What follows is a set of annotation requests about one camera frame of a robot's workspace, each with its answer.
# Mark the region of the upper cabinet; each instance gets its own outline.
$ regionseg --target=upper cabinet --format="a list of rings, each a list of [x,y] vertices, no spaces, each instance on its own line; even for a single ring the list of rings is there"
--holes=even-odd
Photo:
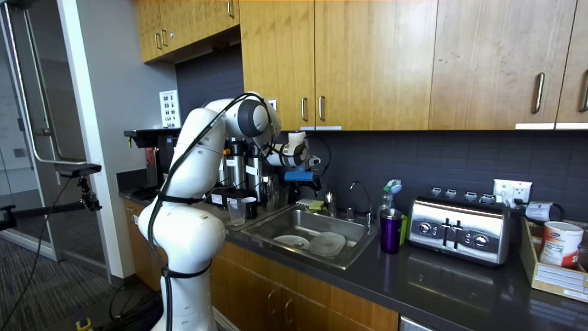
[[[241,1],[246,89],[285,130],[426,128],[436,0]]]
[[[439,0],[430,128],[553,128],[573,12],[575,0]]]
[[[588,0],[579,0],[557,128],[588,128]]]
[[[134,0],[134,8],[143,62],[239,23],[237,0]]]

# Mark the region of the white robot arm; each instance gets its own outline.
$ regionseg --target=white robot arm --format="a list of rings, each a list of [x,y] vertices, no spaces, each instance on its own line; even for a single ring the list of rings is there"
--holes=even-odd
[[[171,168],[158,196],[142,211],[142,233],[164,248],[164,314],[153,328],[215,328],[208,266],[224,242],[224,224],[191,205],[217,183],[224,139],[246,137],[259,146],[279,134],[274,110],[256,93],[195,108],[184,121]]]

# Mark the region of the kitchen sink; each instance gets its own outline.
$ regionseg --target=kitchen sink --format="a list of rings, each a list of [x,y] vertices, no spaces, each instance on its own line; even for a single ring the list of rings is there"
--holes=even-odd
[[[281,251],[346,270],[371,242],[377,227],[366,225],[366,218],[347,220],[289,205],[241,231]]]

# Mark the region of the black countertop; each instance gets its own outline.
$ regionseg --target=black countertop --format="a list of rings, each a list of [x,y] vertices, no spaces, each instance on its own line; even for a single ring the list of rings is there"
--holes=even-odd
[[[121,196],[147,203],[129,192]],[[338,270],[265,246],[237,229],[228,240],[432,328],[588,328],[588,305],[533,290],[516,249],[505,264],[483,266],[414,246],[384,253],[375,238],[347,270]]]

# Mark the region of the wooden cabinet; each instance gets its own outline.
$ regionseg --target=wooden cabinet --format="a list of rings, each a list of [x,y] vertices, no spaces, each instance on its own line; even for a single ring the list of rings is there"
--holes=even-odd
[[[243,0],[245,88],[285,130],[426,128],[434,0]]]
[[[239,23],[237,0],[134,0],[143,62]]]
[[[125,200],[125,216],[129,225],[132,259],[136,275],[153,290],[160,290],[160,270],[162,260],[166,260],[164,249],[153,249],[142,231],[136,225],[136,216],[142,213],[143,205]]]
[[[575,0],[439,0],[430,128],[553,126],[573,10]]]
[[[557,128],[588,128],[588,0],[577,1]]]
[[[245,331],[399,327],[397,312],[232,242],[213,260],[211,297]]]

